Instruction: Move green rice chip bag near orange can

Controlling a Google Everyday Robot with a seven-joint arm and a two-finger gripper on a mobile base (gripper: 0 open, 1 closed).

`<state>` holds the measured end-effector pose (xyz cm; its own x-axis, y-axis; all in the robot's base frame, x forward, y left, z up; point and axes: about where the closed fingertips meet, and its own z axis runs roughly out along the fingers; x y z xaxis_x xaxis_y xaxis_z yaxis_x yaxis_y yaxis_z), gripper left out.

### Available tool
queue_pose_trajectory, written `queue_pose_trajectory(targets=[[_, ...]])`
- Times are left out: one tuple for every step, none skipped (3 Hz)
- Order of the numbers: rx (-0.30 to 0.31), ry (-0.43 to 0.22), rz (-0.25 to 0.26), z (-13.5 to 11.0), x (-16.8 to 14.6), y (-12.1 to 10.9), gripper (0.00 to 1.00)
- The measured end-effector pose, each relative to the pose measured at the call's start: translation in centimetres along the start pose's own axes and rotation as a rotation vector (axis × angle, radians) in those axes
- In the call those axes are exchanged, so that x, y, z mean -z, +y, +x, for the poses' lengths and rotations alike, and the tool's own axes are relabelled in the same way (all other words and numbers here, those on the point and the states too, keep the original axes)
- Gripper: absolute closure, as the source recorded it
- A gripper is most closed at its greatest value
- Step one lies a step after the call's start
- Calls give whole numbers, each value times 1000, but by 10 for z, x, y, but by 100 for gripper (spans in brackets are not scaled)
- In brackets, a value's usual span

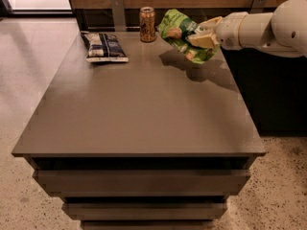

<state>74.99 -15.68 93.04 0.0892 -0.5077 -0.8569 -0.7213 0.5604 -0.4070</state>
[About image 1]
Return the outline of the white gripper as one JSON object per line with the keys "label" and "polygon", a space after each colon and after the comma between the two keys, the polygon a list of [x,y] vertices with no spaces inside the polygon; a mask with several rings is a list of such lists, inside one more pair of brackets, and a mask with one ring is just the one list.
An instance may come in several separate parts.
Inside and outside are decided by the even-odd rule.
{"label": "white gripper", "polygon": [[200,26],[205,31],[189,35],[188,41],[193,46],[200,48],[213,49],[221,44],[226,50],[241,50],[239,30],[247,15],[246,11],[233,12],[224,18],[217,16],[203,21]]}

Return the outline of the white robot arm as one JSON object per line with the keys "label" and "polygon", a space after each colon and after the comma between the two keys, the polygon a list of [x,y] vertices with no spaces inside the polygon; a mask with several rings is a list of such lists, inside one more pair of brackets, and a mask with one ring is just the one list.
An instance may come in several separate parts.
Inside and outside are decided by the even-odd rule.
{"label": "white robot arm", "polygon": [[187,37],[196,47],[256,49],[284,57],[307,57],[307,0],[288,0],[274,12],[233,12],[200,23],[201,33]]}

